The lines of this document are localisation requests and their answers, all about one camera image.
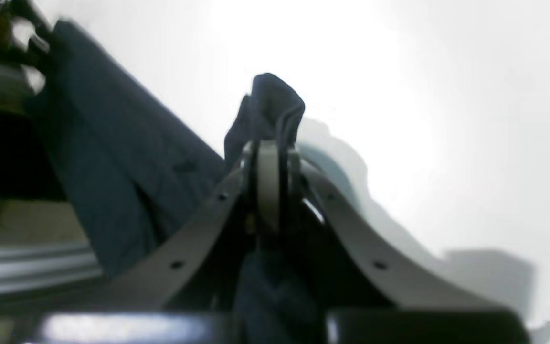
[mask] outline dark blue fabric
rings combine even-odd
[[[52,39],[46,85],[27,110],[109,275],[146,257],[190,219],[248,141],[276,140],[285,148],[296,140],[304,102],[273,74],[254,79],[223,161],[76,26],[58,22]],[[315,340],[316,303],[281,252],[247,255],[234,311],[252,344]]]

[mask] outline white wall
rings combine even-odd
[[[419,263],[550,339],[550,0],[37,0],[223,153],[254,75]]]

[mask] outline bolt hole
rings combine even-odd
[[[387,270],[388,269],[388,265],[385,264],[385,263],[382,263],[380,261],[374,261],[373,266],[375,266],[379,270]]]
[[[173,263],[171,263],[170,267],[172,270],[177,270],[179,268],[181,268],[182,266],[184,266],[184,262],[183,261],[174,261]]]

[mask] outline navy cloth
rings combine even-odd
[[[296,141],[304,102],[273,74],[255,77],[224,161],[74,24],[58,22],[51,39],[46,84],[27,111],[107,275],[124,272],[189,220],[248,141],[282,148]],[[292,265],[281,252],[245,258],[233,308],[249,342],[314,341],[317,306]]]

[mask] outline white background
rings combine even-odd
[[[307,105],[299,145],[378,233],[549,342],[550,0],[36,3],[220,154],[253,77],[276,74]]]

